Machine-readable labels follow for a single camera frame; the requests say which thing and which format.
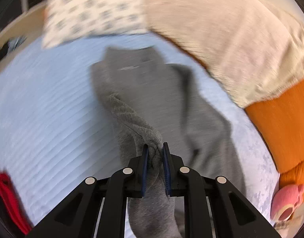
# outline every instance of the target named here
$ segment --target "orange fabric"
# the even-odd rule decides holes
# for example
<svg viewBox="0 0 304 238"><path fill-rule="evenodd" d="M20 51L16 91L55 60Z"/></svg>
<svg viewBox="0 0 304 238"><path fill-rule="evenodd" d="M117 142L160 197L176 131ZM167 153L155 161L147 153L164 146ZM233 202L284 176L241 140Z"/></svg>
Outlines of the orange fabric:
<svg viewBox="0 0 304 238"><path fill-rule="evenodd" d="M304 184L304 161L287 173L281 174L280 188L289 184Z"/></svg>
<svg viewBox="0 0 304 238"><path fill-rule="evenodd" d="M304 80L279 98L254 103L245 110L281 173L280 187L304 184Z"/></svg>

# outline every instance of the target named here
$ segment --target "bed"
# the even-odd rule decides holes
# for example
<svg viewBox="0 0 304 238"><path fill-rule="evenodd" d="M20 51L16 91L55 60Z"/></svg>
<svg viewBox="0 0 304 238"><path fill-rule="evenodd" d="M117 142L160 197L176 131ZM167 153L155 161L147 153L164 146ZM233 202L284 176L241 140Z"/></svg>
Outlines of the bed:
<svg viewBox="0 0 304 238"><path fill-rule="evenodd" d="M280 4L304 22L294 0ZM115 130L90 82L90 66L108 46L154 46L167 63L193 69L202 97L232 124L247 198L271 221L279 179L273 159L245 112L193 58L153 33L82 38L42 50L43 9L43 3L33 5L0 32L1 45L17 26L26 28L24 45L0 62L0 171L10 175L33 225L86 177L106 178L121 168ZM31 28L23 23L30 16L38 19ZM129 224L125 237L133 237Z"/></svg>

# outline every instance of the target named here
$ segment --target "pink plush toy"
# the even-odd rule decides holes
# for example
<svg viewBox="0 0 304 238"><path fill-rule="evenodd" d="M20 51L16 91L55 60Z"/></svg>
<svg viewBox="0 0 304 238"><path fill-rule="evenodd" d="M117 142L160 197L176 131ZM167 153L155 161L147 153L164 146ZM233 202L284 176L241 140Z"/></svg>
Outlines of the pink plush toy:
<svg viewBox="0 0 304 238"><path fill-rule="evenodd" d="M275 222L286 221L303 202L304 184L287 185L274 196L271 206L271 219Z"/></svg>

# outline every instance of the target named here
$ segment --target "gray towel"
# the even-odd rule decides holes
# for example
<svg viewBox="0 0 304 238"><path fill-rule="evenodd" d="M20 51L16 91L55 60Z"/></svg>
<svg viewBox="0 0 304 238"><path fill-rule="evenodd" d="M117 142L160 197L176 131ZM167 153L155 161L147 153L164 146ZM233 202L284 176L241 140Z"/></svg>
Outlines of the gray towel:
<svg viewBox="0 0 304 238"><path fill-rule="evenodd" d="M174 200L165 195L162 138L185 165L206 177L223 175L245 195L230 124L199 96L190 68L164 64L152 47L108 48L104 60L92 66L92 80L99 100L117 120L124 166L145 143L149 146L146 195L128 201L136 237L181 237Z"/></svg>

